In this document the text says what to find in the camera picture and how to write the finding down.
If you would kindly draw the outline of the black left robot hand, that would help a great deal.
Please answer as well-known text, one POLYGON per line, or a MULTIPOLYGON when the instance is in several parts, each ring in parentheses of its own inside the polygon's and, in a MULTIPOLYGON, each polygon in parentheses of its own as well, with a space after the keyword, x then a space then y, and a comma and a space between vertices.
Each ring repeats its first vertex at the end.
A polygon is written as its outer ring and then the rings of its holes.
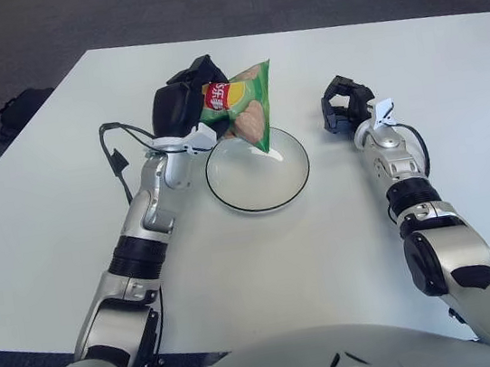
POLYGON ((153 100, 152 128, 161 137, 185 137, 200 122, 204 104, 203 87, 229 81, 209 54, 195 58, 158 89, 153 100))

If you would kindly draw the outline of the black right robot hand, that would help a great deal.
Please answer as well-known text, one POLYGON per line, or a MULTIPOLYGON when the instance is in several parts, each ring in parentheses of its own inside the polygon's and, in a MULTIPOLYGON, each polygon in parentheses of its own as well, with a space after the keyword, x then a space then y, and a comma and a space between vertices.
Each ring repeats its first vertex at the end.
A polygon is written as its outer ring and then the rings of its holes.
POLYGON ((355 132, 358 126, 372 116, 369 102, 374 94, 365 85, 352 79, 335 76, 321 98, 324 129, 329 133, 355 132), (347 98, 346 106, 332 105, 336 96, 347 98))

